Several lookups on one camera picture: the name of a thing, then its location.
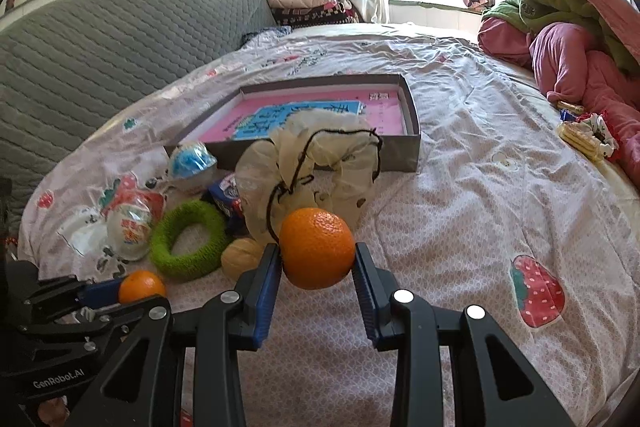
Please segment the orange mandarin fruit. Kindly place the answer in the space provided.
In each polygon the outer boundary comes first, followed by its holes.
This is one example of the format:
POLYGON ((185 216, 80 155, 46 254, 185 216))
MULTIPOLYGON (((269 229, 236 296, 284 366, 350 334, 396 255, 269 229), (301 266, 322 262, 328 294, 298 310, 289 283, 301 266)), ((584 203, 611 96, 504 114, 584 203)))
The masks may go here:
POLYGON ((282 221, 279 246, 288 280, 305 291, 329 288, 346 277, 355 259, 347 223, 319 208, 302 208, 282 221))

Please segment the cream sheer scrunchie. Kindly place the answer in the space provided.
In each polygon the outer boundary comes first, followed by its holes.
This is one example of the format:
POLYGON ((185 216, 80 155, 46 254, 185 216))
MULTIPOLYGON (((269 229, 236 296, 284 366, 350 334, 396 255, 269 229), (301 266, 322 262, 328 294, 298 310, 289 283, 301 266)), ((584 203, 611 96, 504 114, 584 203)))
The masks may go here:
POLYGON ((235 166, 248 233, 276 243, 282 221, 302 208, 319 208, 356 228, 381 173, 381 135, 369 129, 282 128, 247 147, 235 166))

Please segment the beige walnut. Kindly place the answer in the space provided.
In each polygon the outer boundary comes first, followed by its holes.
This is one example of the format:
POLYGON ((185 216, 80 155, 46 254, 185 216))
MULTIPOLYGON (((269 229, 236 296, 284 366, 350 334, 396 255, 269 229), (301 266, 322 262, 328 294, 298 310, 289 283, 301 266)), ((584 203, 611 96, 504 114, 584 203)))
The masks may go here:
POLYGON ((235 239, 221 254, 221 269, 230 280, 236 281, 244 272, 254 270, 262 259, 262 246, 254 239, 235 239))

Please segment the blue snack packet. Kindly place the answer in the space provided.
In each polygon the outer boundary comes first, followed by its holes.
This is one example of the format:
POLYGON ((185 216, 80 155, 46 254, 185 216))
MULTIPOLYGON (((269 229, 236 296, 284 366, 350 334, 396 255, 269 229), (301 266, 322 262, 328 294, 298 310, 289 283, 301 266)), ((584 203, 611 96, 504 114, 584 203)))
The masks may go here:
POLYGON ((229 173, 210 184, 201 196, 201 200, 216 206, 229 219, 244 219, 241 197, 234 173, 229 173))

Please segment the blue white packaged ball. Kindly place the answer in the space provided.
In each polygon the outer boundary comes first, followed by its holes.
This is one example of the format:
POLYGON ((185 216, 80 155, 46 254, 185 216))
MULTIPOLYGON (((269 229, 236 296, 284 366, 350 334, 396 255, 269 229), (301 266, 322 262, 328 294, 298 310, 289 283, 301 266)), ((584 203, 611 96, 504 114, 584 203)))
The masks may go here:
POLYGON ((178 145, 169 156, 168 180, 184 193, 203 192, 214 182, 217 158, 200 141, 178 145))

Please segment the pink strawberry bed sheet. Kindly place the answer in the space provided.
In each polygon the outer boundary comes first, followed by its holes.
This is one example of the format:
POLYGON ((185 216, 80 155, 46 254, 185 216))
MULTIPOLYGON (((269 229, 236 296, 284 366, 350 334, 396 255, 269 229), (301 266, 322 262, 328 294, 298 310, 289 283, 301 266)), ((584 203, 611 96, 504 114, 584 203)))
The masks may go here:
POLYGON ((356 237, 435 306, 484 307, 579 426, 601 426, 639 368, 639 193, 556 134, 528 72, 402 27, 308 30, 189 72, 119 113, 40 183, 18 254, 43 277, 105 280, 102 208, 120 181, 163 182, 164 146, 239 87, 396 74, 420 124, 414 173, 384 173, 356 237))

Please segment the pink blue book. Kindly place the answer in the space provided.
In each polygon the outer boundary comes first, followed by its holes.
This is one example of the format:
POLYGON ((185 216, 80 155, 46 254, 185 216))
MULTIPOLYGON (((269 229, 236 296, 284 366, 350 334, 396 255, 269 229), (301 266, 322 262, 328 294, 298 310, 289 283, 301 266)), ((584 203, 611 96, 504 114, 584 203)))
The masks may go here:
POLYGON ((346 90, 280 90, 240 94, 205 118, 189 135, 202 143, 272 138, 282 128, 369 129, 406 135, 405 100, 393 86, 346 90))

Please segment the grey shallow cardboard box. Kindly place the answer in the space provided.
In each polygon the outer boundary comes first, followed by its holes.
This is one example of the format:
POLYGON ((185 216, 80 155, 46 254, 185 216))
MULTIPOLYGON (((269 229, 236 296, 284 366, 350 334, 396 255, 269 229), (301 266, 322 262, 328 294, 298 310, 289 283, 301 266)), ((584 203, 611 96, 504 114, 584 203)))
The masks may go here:
POLYGON ((166 145, 198 142, 222 169, 232 170, 244 150, 291 126, 294 134, 362 131, 378 144, 382 171, 418 168, 420 124, 407 81, 399 74, 294 78, 236 89, 204 109, 166 145))

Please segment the grey quilted headboard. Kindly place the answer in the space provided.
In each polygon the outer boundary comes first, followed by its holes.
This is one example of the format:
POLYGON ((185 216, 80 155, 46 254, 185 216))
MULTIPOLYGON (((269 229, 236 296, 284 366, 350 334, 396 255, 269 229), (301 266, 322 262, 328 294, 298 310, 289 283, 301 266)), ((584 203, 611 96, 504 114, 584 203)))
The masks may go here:
POLYGON ((121 110, 273 25, 267 0, 55 0, 1 31, 1 208, 121 110))

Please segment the yellow snack packets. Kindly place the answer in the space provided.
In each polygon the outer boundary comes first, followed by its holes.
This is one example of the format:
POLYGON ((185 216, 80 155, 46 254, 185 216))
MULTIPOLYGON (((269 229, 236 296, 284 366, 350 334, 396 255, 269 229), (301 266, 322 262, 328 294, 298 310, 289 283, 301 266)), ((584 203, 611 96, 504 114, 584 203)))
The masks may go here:
POLYGON ((605 113, 589 113, 582 106, 558 102, 561 122, 556 133, 565 143, 591 161, 620 158, 620 144, 608 127, 605 113))

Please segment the pink crumpled quilt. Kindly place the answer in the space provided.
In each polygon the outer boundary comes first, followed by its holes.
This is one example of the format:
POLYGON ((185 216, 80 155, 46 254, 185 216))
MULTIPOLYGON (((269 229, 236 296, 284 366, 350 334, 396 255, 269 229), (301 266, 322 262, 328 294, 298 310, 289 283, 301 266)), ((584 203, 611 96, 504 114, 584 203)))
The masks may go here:
MULTIPOLYGON (((626 15, 614 17, 613 28, 623 31, 623 44, 639 62, 638 10, 631 5, 626 15)), ((605 113, 620 144, 620 167, 632 182, 639 180, 639 74, 620 70, 587 29, 552 23, 536 36, 525 35, 491 18, 480 23, 477 41, 485 53, 531 70, 550 103, 605 113)))

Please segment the folded blankets stack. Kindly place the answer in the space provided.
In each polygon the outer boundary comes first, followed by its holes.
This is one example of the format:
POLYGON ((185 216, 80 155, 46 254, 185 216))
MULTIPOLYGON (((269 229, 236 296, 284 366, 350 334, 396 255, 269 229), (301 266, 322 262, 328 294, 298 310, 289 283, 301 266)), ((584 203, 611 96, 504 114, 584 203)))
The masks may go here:
POLYGON ((267 3, 280 26, 302 28, 364 22, 352 0, 267 0, 267 3))

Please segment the patterned cushion on sill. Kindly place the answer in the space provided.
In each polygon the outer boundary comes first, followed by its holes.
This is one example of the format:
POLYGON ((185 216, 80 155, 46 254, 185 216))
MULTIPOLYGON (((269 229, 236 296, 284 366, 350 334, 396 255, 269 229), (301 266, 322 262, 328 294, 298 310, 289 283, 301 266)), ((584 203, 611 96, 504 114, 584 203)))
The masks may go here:
POLYGON ((496 0, 463 0, 464 6, 474 12, 485 12, 493 8, 496 0))

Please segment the green blanket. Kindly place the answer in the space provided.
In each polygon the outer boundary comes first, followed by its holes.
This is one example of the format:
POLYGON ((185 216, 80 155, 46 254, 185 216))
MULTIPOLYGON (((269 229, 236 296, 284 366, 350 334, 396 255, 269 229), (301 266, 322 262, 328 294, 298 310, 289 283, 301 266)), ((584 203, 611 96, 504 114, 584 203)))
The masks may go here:
POLYGON ((582 26, 620 70, 638 75, 639 62, 623 44, 623 31, 613 28, 614 17, 630 10, 626 0, 506 0, 488 10, 483 20, 501 20, 525 35, 535 36, 552 23, 582 26))

